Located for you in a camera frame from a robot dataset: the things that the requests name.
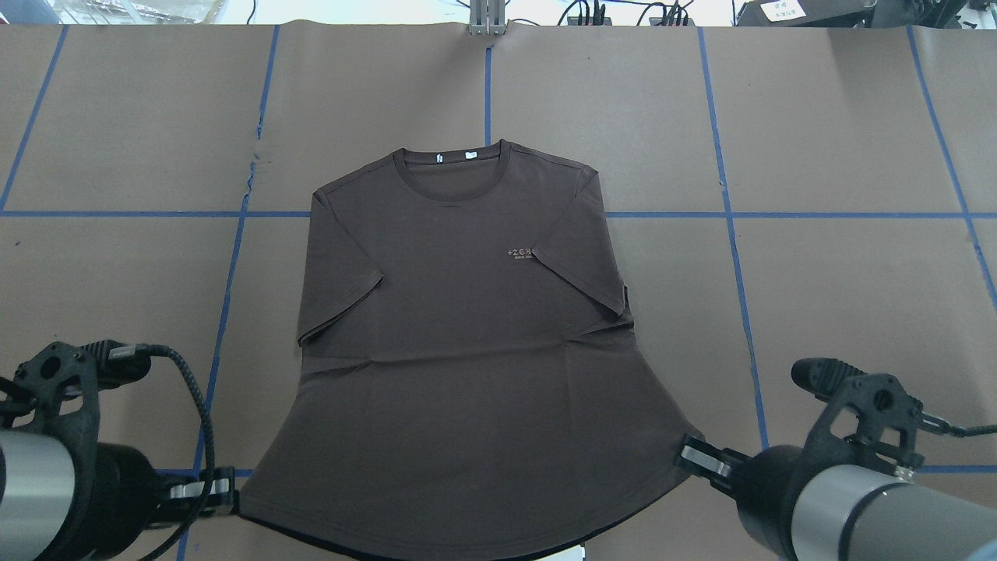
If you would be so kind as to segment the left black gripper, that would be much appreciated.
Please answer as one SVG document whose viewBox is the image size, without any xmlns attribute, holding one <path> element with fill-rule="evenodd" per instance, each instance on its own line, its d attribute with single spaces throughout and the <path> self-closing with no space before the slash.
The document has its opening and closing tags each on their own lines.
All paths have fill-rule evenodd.
<svg viewBox="0 0 997 561">
<path fill-rule="evenodd" d="M 238 470 L 221 466 L 196 476 L 164 473 L 160 476 L 160 518 L 185 520 L 238 514 Z M 70 542 L 72 559 L 110 559 L 128 549 L 145 531 L 157 498 L 159 475 L 149 459 L 128 445 L 97 444 L 92 478 L 83 483 L 90 491 L 83 504 L 79 530 Z"/>
</svg>

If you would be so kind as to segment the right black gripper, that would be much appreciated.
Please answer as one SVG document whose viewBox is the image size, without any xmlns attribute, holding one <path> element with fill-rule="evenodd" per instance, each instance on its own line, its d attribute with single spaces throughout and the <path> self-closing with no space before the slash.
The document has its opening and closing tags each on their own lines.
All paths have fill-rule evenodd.
<svg viewBox="0 0 997 561">
<path fill-rule="evenodd" d="M 798 558 L 791 525 L 798 497 L 819 471 L 811 451 L 777 445 L 749 457 L 686 434 L 675 466 L 707 479 L 713 488 L 732 488 L 748 536 L 781 559 Z"/>
</svg>

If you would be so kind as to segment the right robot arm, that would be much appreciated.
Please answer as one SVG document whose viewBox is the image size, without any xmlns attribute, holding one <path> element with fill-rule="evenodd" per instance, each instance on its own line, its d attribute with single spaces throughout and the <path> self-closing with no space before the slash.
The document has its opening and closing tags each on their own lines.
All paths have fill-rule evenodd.
<svg viewBox="0 0 997 561">
<path fill-rule="evenodd" d="M 993 560 L 995 511 L 855 463 L 809 464 L 804 448 L 756 455 L 686 436 L 675 465 L 730 497 L 738 522 L 780 560 Z"/>
</svg>

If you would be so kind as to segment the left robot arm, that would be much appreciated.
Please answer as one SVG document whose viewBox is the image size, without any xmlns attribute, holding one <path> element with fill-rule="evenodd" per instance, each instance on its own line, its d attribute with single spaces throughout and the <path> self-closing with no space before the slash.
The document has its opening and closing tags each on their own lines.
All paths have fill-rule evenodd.
<svg viewBox="0 0 997 561">
<path fill-rule="evenodd" d="M 143 534 L 167 531 L 146 554 L 157 560 L 196 521 L 238 511 L 232 467 L 160 473 L 135 448 L 106 443 L 93 445 L 93 461 L 86 471 L 55 437 L 3 431 L 4 560 L 111 560 Z"/>
</svg>

